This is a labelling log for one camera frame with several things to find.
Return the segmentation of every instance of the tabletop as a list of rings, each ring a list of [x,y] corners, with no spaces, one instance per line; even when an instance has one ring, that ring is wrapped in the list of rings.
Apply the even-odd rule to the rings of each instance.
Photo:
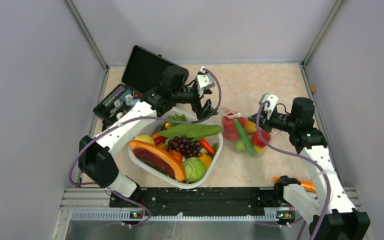
[[[188,81],[195,78],[201,66],[198,64],[182,66],[189,70]],[[289,111],[294,98],[308,97],[298,63],[206,64],[205,67],[212,71],[220,82],[222,92],[220,107],[229,107],[242,114],[255,114],[259,107],[258,102],[264,93],[278,96],[279,103],[285,104]],[[121,83],[124,70],[125,67],[110,68],[104,96]],[[214,88],[213,94],[205,97],[210,98],[215,105],[219,97],[217,88]],[[177,107],[192,113],[188,104],[178,104]],[[209,121],[221,125],[220,116],[213,116]],[[100,133],[101,129],[102,121],[98,120],[94,134]],[[295,152],[286,132],[275,133],[270,143],[279,149]],[[141,187],[173,187],[133,163],[127,149],[128,146],[124,146],[114,159],[123,174]],[[266,149],[258,157],[251,157],[236,153],[226,146],[221,150],[212,172],[200,187],[271,187],[274,184],[273,177],[283,175],[310,181],[304,163],[296,157],[272,149]],[[83,176],[83,183],[91,181],[87,175]]]

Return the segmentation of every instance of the grapes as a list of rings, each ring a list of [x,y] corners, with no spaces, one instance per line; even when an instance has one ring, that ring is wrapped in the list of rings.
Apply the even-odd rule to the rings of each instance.
[[[191,141],[186,135],[175,136],[168,141],[168,150],[176,150],[185,158],[199,157],[202,155],[200,150],[203,148],[199,141]]]

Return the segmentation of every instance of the green leaf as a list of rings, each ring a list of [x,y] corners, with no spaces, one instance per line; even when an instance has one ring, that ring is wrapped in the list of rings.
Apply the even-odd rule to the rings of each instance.
[[[186,118],[186,116],[184,114],[178,115],[177,113],[175,116],[168,116],[168,119],[176,120],[176,121],[180,121],[180,122],[187,122],[188,121],[188,119]],[[175,122],[169,122],[169,123],[172,127],[175,127],[175,126],[180,124],[180,123],[175,123]]]
[[[223,128],[219,125],[179,124],[167,130],[160,131],[158,134],[169,139],[186,135],[188,138],[193,138],[192,141],[198,141],[216,135],[222,130]]]
[[[215,153],[217,153],[217,150],[219,150],[219,144],[218,143],[214,143],[211,147],[212,147],[212,149],[214,149]],[[215,156],[215,154],[211,154],[211,153],[208,153],[208,155],[210,155],[212,159]]]

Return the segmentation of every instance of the red fruit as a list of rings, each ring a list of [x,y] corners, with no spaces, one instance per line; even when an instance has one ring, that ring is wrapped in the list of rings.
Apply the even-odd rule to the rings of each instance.
[[[261,129],[261,134],[262,134],[262,137],[264,138],[264,140],[266,142],[270,142],[270,139],[272,138],[270,136],[270,134],[268,134],[266,131],[264,131],[263,129]],[[260,138],[260,135],[258,134],[258,132],[254,133],[254,135],[252,135],[251,137],[251,142],[252,144],[254,144],[255,146],[259,147],[259,148],[264,148],[266,146],[266,144],[263,142],[263,140]]]
[[[224,130],[223,131],[223,137],[226,140],[233,142],[233,141],[239,140],[241,138],[241,135],[239,135],[238,131],[227,131],[227,130]]]
[[[221,119],[221,125],[223,125],[224,130],[229,132],[237,132],[234,119],[237,119],[240,125],[245,128],[245,124],[247,123],[247,119],[245,117],[234,117],[230,118],[228,116],[224,116]]]

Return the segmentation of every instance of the cabbage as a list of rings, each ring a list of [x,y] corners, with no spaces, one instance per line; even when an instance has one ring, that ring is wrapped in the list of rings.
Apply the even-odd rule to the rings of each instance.
[[[186,161],[181,163],[181,166],[183,167],[184,173],[186,174],[187,183],[198,182],[207,172],[205,164],[197,157],[186,159]]]

